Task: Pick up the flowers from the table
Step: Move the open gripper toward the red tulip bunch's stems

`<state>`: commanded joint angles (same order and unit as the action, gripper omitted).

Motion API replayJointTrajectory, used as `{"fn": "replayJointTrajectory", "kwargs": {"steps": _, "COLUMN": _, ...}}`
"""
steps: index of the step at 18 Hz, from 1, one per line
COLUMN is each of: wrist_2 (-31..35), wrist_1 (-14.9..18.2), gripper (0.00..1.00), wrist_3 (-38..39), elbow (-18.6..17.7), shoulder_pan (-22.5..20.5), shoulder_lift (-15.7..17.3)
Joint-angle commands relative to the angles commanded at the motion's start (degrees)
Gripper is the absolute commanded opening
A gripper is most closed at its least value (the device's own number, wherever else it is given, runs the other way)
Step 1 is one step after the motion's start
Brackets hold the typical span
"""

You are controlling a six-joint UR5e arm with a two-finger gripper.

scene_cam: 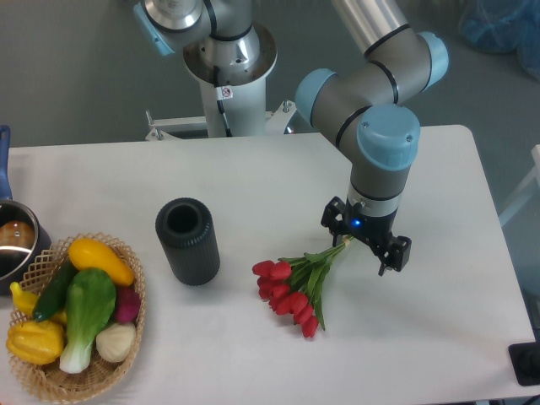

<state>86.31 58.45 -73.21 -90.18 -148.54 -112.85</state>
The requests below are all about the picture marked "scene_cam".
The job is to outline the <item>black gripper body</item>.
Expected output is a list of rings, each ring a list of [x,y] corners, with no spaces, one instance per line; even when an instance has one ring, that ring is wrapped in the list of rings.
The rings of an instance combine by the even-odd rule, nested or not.
[[[343,215],[344,234],[352,235],[375,250],[384,250],[390,243],[392,225],[397,211],[382,217],[363,214],[358,203],[346,202]]]

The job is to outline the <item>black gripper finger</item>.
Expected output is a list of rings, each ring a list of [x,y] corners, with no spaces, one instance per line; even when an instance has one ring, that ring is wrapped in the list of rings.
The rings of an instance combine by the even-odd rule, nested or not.
[[[408,263],[411,247],[410,238],[393,234],[389,234],[382,243],[376,244],[373,252],[381,263],[378,275],[383,276],[386,271],[401,272]]]
[[[338,246],[347,234],[347,228],[343,221],[346,205],[340,197],[334,197],[324,207],[321,216],[321,225],[327,228],[332,235],[332,245]]]

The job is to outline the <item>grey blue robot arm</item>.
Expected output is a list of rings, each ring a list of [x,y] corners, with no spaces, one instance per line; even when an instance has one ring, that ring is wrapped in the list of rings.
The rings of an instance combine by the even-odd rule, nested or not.
[[[334,8],[366,64],[347,77],[317,69],[295,93],[298,113],[352,165],[346,199],[332,199],[321,223],[333,236],[365,243],[382,270],[400,271],[412,242],[395,236],[392,224],[420,134],[403,102],[445,75],[448,52],[437,36],[414,32],[393,1],[336,1]],[[133,12],[160,54],[182,54],[200,85],[209,137],[264,133],[277,49],[251,2],[139,1]]]

